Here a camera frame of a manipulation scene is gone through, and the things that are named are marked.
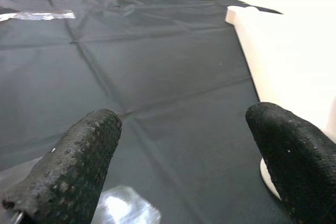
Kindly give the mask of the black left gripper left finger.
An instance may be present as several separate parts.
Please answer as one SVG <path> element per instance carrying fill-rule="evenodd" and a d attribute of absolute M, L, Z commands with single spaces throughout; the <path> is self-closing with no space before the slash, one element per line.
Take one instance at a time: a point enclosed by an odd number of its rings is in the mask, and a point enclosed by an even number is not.
<path fill-rule="evenodd" d="M 91 224 L 121 131 L 113 111 L 88 113 L 3 192 L 2 208 L 33 224 Z"/>

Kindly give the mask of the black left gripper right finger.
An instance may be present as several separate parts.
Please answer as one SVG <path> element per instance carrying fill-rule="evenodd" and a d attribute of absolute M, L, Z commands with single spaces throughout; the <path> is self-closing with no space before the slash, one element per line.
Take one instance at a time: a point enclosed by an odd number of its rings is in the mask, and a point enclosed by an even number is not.
<path fill-rule="evenodd" d="M 245 114 L 284 208 L 296 224 L 336 224 L 336 143 L 274 103 Z"/>

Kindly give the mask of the clear tape cross patch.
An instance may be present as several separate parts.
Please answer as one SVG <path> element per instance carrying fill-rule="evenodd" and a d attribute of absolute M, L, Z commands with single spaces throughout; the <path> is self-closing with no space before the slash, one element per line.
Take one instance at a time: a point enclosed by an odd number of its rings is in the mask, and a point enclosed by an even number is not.
<path fill-rule="evenodd" d="M 132 187 L 101 193 L 91 224 L 160 224 L 161 212 Z"/>

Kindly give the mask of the black tablecloth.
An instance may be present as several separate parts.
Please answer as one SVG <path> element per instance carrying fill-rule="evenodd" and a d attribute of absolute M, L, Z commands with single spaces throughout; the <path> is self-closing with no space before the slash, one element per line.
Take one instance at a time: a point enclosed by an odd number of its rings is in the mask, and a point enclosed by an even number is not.
<path fill-rule="evenodd" d="M 161 224 L 292 224 L 245 121 L 258 101 L 228 6 L 238 0 L 0 0 L 0 172 L 45 155 L 84 115 L 122 137 L 105 189 L 132 187 Z"/>

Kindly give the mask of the clear tape strip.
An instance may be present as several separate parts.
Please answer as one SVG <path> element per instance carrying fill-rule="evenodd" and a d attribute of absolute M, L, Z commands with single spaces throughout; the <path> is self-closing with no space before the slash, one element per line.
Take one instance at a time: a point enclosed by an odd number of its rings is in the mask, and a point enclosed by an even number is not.
<path fill-rule="evenodd" d="M 33 12 L 19 12 L 19 13 L 6 13 L 0 14 L 0 22 L 9 19 L 20 20 L 53 20 L 53 19 L 75 19 L 73 12 L 60 12 L 60 13 L 33 13 Z"/>

